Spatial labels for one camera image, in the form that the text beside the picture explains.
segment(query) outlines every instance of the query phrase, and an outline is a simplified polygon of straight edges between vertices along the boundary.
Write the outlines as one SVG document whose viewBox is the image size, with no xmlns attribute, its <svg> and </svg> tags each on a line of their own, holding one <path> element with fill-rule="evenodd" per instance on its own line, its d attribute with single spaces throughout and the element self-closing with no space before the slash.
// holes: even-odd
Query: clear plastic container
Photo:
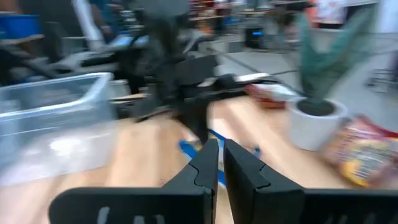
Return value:
<svg viewBox="0 0 398 224">
<path fill-rule="evenodd" d="M 116 141 L 111 73 L 0 88 L 0 185 L 105 165 Z"/>
</svg>

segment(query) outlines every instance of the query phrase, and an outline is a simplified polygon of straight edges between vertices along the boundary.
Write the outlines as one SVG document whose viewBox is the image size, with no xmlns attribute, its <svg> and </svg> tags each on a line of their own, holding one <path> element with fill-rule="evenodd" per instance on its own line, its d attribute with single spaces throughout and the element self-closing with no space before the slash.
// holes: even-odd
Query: blue object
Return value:
<svg viewBox="0 0 398 224">
<path fill-rule="evenodd" d="M 119 34 L 130 34 L 130 31 L 128 30 L 122 30 L 119 32 Z"/>
<path fill-rule="evenodd" d="M 223 22 L 224 22 L 224 25 L 231 25 L 231 24 L 237 23 L 238 20 L 233 17 L 226 17 L 226 18 L 224 18 Z"/>
<path fill-rule="evenodd" d="M 224 146 L 224 141 L 225 141 L 226 138 L 225 138 L 224 136 L 218 134 L 216 131 L 214 131 L 214 130 L 212 130 L 212 129 L 209 129 L 209 133 L 212 134 L 212 135 L 214 135 L 214 136 L 218 139 L 218 146 L 219 146 L 220 148 L 222 148 L 222 147 Z M 194 158 L 195 155 L 198 153 L 198 152 L 195 150 L 195 147 L 192 146 L 192 144 L 189 143 L 189 142 L 186 141 L 186 140 L 181 140 L 180 143 L 179 143 L 179 145 L 180 145 L 181 151 L 182 151 L 183 153 L 185 153 L 185 154 L 189 157 L 189 159 Z M 260 157 L 261 157 L 261 151 L 260 151 L 260 149 L 259 149 L 258 147 L 255 147 L 255 148 L 254 148 L 253 154 L 254 154 L 257 158 L 260 158 Z M 225 175 L 224 175 L 224 171 L 223 171 L 223 170 L 218 170 L 218 183 L 221 184 L 223 187 L 226 186 L 226 183 L 225 183 Z"/>
<path fill-rule="evenodd" d="M 118 47 L 124 47 L 124 46 L 128 46 L 130 44 L 130 42 L 132 41 L 133 37 L 130 36 L 123 36 L 123 37 L 119 37 L 116 38 L 115 41 L 113 41 L 111 43 L 112 46 L 118 46 Z M 149 41 L 149 36 L 143 36 L 138 38 L 138 40 L 134 43 L 134 45 L 143 45 L 148 43 Z"/>
<path fill-rule="evenodd" d="M 42 34 L 36 15 L 0 15 L 2 39 L 23 39 Z"/>
</svg>

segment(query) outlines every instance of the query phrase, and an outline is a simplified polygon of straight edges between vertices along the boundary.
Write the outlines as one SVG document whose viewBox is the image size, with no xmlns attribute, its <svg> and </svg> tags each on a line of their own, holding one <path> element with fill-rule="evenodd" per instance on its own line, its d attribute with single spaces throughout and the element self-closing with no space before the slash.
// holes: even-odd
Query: gray floor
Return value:
<svg viewBox="0 0 398 224">
<path fill-rule="evenodd" d="M 337 32 L 317 31 L 318 48 L 327 50 L 336 34 Z M 220 51 L 225 49 L 225 45 L 221 42 L 214 44 L 214 46 L 215 49 Z M 398 93 L 375 93 L 365 85 L 373 69 L 389 67 L 392 52 L 398 50 L 398 34 L 374 35 L 374 46 L 376 55 L 353 69 L 346 79 L 337 84 L 331 92 L 330 98 L 344 103 L 351 116 L 365 114 L 383 128 L 398 131 Z M 281 54 L 240 52 L 228 55 L 256 70 L 270 74 L 295 69 L 294 65 L 284 60 Z M 235 73 L 237 75 L 252 73 L 252 71 L 224 56 L 220 55 L 219 59 L 222 63 L 222 66 L 220 66 L 221 73 Z M 296 73 L 286 73 L 278 77 L 286 84 L 300 88 Z"/>
</svg>

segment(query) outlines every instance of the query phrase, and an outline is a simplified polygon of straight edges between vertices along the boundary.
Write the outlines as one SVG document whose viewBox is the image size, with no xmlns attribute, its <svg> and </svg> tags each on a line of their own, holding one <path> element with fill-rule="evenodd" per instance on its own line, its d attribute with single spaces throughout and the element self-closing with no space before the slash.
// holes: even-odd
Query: person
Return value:
<svg viewBox="0 0 398 224">
<path fill-rule="evenodd" d="M 118 2 L 109 0 L 89 0 L 94 23 L 99 27 L 106 43 L 112 41 L 119 33 L 113 13 L 122 11 L 124 8 Z"/>
</svg>

